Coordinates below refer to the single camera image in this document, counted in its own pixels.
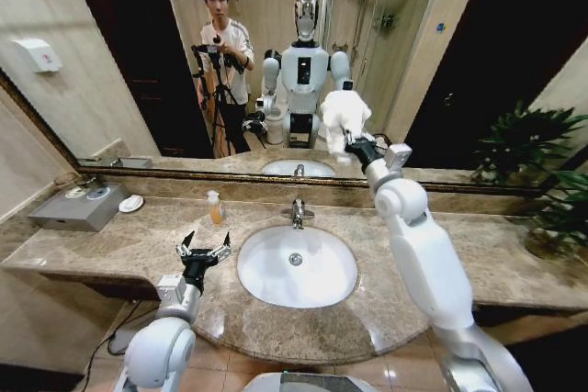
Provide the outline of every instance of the orange liquid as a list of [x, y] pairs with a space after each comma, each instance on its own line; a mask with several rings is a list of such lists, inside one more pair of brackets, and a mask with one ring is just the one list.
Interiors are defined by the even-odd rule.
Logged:
[[222, 204], [217, 204], [210, 208], [210, 219], [213, 224], [220, 224], [224, 219], [224, 207]]

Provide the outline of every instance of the pipe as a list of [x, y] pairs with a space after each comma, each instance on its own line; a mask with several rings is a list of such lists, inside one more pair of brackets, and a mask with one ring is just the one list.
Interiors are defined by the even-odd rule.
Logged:
[[361, 40], [361, 28], [364, 25], [364, 16], [366, 15], [366, 6], [368, 5], [368, 0], [358, 0], [357, 4], [359, 7], [357, 9], [356, 28], [353, 32], [353, 43], [351, 45], [351, 57], [349, 60], [349, 64], [352, 66], [357, 56], [359, 41]]

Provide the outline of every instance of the white towel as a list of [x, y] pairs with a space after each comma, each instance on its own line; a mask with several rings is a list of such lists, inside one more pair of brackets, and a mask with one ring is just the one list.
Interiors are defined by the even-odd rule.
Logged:
[[361, 137], [371, 109], [356, 91], [332, 91], [322, 102], [321, 112], [329, 153], [336, 154], [340, 161], [350, 161], [345, 152], [345, 132]]

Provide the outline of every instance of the tiled floor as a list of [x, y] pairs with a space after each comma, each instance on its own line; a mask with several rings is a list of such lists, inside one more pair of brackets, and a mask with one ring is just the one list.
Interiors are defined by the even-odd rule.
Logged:
[[[367, 381], [380, 392], [447, 391], [435, 359], [438, 346], [434, 338], [427, 332], [393, 353], [364, 363], [321, 367], [264, 362], [197, 338], [180, 390], [236, 392], [242, 390], [256, 375], [289, 370], [352, 375]], [[113, 357], [104, 351], [99, 352], [87, 390], [112, 390], [121, 364], [122, 357]]]

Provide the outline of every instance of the soap dish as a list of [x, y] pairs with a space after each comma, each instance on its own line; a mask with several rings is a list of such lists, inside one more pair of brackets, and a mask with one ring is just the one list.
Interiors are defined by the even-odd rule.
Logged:
[[132, 195], [119, 204], [119, 211], [122, 213], [131, 213], [137, 211], [144, 204], [143, 196]]

